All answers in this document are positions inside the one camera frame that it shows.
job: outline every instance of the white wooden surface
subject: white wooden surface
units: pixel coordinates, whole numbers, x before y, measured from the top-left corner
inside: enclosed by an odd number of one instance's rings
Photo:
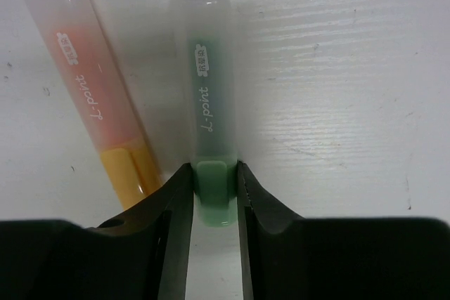
[[[166,176],[184,161],[168,0],[93,0]],[[231,0],[242,158],[305,216],[450,221],[450,0]],[[23,0],[0,0],[0,219],[120,212]],[[187,299],[240,299],[237,228],[193,226]]]

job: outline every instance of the highlighter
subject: highlighter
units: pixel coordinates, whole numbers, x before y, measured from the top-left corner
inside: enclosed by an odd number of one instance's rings
[[[191,125],[196,204],[207,226],[227,226],[237,218],[231,3],[171,0],[170,11]]]
[[[90,0],[25,0],[119,200],[128,209],[161,186]]]

